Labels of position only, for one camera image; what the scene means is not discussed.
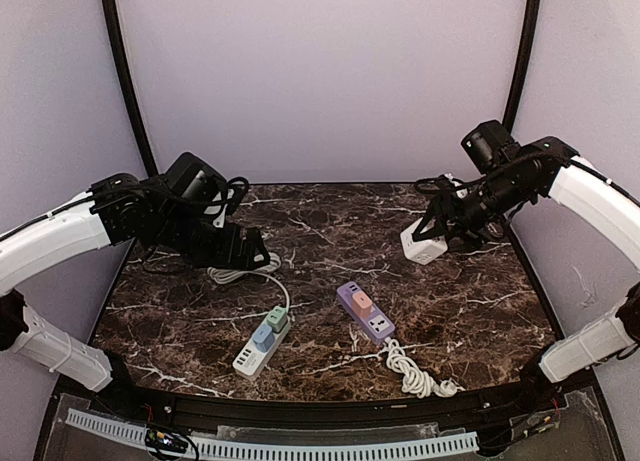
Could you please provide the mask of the white cube socket adapter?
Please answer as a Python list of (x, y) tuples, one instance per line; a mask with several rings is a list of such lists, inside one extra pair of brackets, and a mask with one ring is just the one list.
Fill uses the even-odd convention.
[(404, 257), (420, 265), (428, 265), (448, 251), (444, 237), (435, 239), (414, 241), (412, 234), (418, 227), (419, 221), (415, 221), (400, 234), (401, 246)]

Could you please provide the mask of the green plug adapter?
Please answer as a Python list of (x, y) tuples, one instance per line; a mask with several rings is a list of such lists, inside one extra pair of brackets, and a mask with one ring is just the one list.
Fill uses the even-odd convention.
[(283, 306), (275, 306), (266, 317), (266, 324), (276, 334), (281, 333), (289, 325), (288, 310)]

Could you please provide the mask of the blue plug adapter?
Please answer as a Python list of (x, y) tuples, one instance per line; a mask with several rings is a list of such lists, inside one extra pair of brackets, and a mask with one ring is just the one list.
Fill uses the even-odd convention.
[(272, 327), (269, 324), (261, 324), (252, 334), (252, 342), (261, 353), (268, 353), (275, 342)]

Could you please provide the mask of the pink plug adapter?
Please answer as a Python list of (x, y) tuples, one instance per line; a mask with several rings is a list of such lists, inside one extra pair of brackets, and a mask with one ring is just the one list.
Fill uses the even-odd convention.
[(373, 301), (364, 291), (354, 292), (352, 310), (359, 319), (367, 320), (373, 310)]

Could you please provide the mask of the purple power strip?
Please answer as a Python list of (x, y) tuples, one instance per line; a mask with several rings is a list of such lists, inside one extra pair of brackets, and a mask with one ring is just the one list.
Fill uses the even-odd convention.
[(373, 310), (367, 320), (359, 319), (352, 310), (352, 295), (354, 292), (364, 291), (356, 282), (349, 281), (338, 287), (336, 290), (337, 302), (351, 316), (351, 318), (359, 325), (366, 336), (376, 345), (381, 345), (390, 341), (396, 327), (394, 323), (386, 316), (386, 314), (374, 303)]

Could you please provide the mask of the white power strip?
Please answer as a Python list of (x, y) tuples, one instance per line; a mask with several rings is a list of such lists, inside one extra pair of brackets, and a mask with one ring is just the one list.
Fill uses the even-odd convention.
[(235, 372), (249, 381), (256, 381), (268, 362), (271, 360), (275, 352), (282, 344), (284, 338), (288, 334), (291, 328), (291, 321), (289, 317), (289, 325), (281, 332), (274, 333), (275, 342), (268, 353), (261, 353), (258, 351), (252, 342), (252, 335), (246, 342), (244, 347), (235, 357), (232, 366)]

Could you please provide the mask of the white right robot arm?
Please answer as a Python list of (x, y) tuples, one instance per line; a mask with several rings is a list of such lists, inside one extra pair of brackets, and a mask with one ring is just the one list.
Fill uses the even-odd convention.
[(461, 146), (478, 174), (418, 179), (422, 215), (400, 234), (404, 256), (428, 265), (455, 244), (479, 248), (496, 224), (523, 245), (565, 331), (522, 369), (557, 385), (639, 345), (639, 149), (619, 138), (520, 143), (478, 127)]

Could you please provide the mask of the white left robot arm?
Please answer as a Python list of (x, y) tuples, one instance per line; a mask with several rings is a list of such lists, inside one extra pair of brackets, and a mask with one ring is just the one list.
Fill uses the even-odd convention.
[(24, 281), (88, 252), (136, 239), (166, 247), (196, 269), (251, 272), (268, 265), (256, 228), (226, 218), (248, 190), (197, 170), (181, 180), (116, 175), (1, 236), (1, 348), (100, 392), (119, 378), (114, 356), (52, 325), (25, 301)]

